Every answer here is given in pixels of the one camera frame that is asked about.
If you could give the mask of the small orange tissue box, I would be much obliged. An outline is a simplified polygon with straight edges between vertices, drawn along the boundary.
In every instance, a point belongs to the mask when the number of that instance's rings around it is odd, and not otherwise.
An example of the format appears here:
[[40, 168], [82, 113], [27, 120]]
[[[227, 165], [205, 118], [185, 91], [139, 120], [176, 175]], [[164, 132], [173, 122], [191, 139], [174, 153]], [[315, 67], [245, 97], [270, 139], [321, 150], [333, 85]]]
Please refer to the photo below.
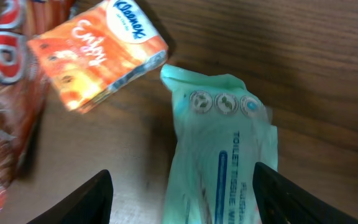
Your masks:
[[27, 44], [67, 110], [80, 113], [164, 64], [168, 54], [132, 0], [102, 1]]

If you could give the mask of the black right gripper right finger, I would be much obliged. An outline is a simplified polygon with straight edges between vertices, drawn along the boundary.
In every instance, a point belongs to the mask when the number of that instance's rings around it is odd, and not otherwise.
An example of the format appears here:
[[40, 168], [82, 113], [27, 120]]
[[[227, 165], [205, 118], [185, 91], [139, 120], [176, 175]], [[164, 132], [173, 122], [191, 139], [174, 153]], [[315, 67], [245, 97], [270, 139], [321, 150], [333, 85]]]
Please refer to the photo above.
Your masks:
[[262, 224], [358, 224], [262, 162], [252, 180]]

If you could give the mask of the orange candy wrapper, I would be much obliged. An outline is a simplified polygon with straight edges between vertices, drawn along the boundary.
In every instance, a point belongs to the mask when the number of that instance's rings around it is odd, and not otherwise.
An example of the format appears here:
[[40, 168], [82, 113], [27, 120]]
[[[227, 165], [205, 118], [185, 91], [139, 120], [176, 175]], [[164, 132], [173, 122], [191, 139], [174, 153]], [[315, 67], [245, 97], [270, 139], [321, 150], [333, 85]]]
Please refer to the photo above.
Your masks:
[[0, 14], [0, 211], [36, 138], [46, 74], [27, 41], [59, 26], [76, 11], [74, 1], [5, 0]]

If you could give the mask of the green snack packet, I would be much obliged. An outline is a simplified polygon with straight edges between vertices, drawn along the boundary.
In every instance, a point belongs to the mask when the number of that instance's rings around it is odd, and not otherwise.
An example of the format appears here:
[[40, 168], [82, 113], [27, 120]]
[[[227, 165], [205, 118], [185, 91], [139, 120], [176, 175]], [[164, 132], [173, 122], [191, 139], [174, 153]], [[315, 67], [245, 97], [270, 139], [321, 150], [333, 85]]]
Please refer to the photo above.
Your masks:
[[278, 166], [277, 128], [263, 103], [230, 74], [164, 65], [160, 78], [177, 136], [162, 221], [259, 223], [254, 167]]

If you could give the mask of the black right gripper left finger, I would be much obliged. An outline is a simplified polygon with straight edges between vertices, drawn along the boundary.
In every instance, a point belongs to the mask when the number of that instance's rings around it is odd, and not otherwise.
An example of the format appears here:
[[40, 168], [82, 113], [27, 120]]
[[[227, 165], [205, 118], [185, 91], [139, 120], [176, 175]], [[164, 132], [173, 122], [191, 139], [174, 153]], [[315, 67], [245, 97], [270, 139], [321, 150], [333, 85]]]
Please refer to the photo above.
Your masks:
[[112, 178], [104, 169], [29, 224], [109, 224]]

